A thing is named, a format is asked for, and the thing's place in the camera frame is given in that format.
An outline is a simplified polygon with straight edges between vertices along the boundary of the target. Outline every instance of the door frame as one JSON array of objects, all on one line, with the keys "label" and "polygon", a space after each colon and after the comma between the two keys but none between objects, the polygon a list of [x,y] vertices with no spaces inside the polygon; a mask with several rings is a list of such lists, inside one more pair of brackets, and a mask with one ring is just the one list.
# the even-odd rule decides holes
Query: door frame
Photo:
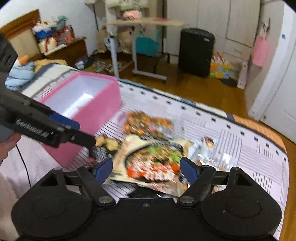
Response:
[{"label": "door frame", "polygon": [[283,24],[278,46],[264,83],[248,111],[248,115],[260,120],[278,91],[293,55],[296,40],[296,13],[285,3]]}]

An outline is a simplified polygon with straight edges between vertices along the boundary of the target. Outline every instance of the pink bag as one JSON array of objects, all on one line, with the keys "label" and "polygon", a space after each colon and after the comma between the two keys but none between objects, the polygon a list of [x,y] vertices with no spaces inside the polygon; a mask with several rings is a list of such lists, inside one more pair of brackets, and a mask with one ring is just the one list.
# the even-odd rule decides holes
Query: pink bag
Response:
[{"label": "pink bag", "polygon": [[257,36],[255,44],[252,49],[253,64],[263,67],[269,50],[268,42],[261,36]]}]

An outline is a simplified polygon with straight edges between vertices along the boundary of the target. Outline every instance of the wooden nightstand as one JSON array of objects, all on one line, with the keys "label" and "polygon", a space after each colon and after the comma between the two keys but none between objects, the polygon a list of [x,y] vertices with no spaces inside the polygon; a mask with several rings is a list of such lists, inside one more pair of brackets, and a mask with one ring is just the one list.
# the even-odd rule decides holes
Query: wooden nightstand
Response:
[{"label": "wooden nightstand", "polygon": [[68,44],[66,47],[45,56],[45,58],[63,59],[67,62],[69,66],[73,66],[78,58],[87,55],[85,39],[85,37],[76,38],[72,43]]}]

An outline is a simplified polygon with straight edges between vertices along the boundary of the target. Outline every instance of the white closet door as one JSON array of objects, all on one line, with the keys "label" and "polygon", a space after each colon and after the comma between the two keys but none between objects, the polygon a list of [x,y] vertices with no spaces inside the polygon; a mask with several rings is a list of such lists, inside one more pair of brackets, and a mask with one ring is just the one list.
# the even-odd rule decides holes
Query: white closet door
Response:
[{"label": "white closet door", "polygon": [[222,54],[225,48],[230,0],[199,0],[197,27],[214,34],[214,49]]},{"label": "white closet door", "polygon": [[260,11],[260,0],[232,0],[227,38],[252,47]]},{"label": "white closet door", "polygon": [[[167,18],[172,20],[185,21],[186,27],[197,27],[197,7],[198,0],[168,0]],[[180,48],[180,28],[168,27],[166,46],[167,52],[173,55],[179,55]]]}]

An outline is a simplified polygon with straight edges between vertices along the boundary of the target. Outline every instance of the human hand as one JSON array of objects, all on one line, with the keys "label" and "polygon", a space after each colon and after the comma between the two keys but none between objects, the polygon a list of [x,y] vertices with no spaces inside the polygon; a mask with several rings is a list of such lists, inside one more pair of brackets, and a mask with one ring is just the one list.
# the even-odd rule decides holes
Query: human hand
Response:
[{"label": "human hand", "polygon": [[0,142],[0,164],[7,158],[8,152],[15,148],[21,136],[19,133],[13,133],[5,142]]}]

